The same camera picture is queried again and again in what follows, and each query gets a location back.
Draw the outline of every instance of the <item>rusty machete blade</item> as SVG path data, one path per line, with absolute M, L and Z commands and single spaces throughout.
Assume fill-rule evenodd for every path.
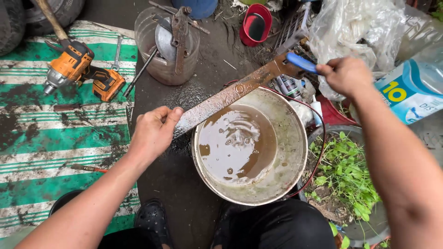
M 302 69 L 291 63 L 285 63 L 285 61 L 286 53 L 275 57 L 274 60 L 268 62 L 250 75 L 226 87 L 222 91 L 214 94 L 202 103 L 183 113 L 180 121 L 175 126 L 173 139 L 190 131 L 218 111 L 252 92 L 261 84 L 266 83 L 281 74 L 287 74 L 296 79 L 303 78 L 304 71 Z

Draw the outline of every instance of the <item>metal disc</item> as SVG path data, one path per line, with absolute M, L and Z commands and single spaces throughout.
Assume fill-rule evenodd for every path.
M 165 20 L 171 23 L 170 17 L 166 17 Z M 185 48 L 188 50 L 189 54 L 191 54 L 191 51 L 189 49 L 189 44 L 192 44 L 191 39 L 192 38 L 190 32 L 188 31 L 188 34 L 186 36 Z M 170 62 L 175 62 L 177 59 L 177 47 L 171 45 L 171 41 L 172 33 L 158 24 L 155 28 L 155 44 L 157 45 L 157 48 L 159 49 L 159 52 L 163 56 L 163 58 Z

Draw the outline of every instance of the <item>blue handle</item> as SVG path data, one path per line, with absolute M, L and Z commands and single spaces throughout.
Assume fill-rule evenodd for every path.
M 288 59 L 288 61 L 296 66 L 298 66 L 299 68 L 313 73 L 313 74 L 318 74 L 317 70 L 315 69 L 315 64 L 306 60 L 305 58 L 298 56 L 292 52 L 287 53 L 286 54 L 286 59 Z

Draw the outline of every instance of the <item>paintbrush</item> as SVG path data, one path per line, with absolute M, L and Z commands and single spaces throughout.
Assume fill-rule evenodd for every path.
M 71 166 L 71 169 L 76 169 L 76 170 L 86 170 L 86 171 L 94 171 L 94 172 L 98 171 L 98 172 L 102 172 L 102 173 L 106 173 L 106 172 L 108 172 L 107 169 L 100 169 L 100 168 L 96 168 L 96 167 L 88 167 L 88 166 L 81 165 L 81 164 L 76 164 L 76 163 L 74 163 L 74 164 Z

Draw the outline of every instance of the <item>black pants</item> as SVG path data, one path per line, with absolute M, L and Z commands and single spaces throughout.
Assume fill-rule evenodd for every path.
M 335 249 L 331 228 L 320 211 L 294 199 L 241 212 L 232 218 L 229 230 L 228 249 Z M 161 249 L 155 233 L 140 228 L 108 234 L 99 248 L 139 245 Z

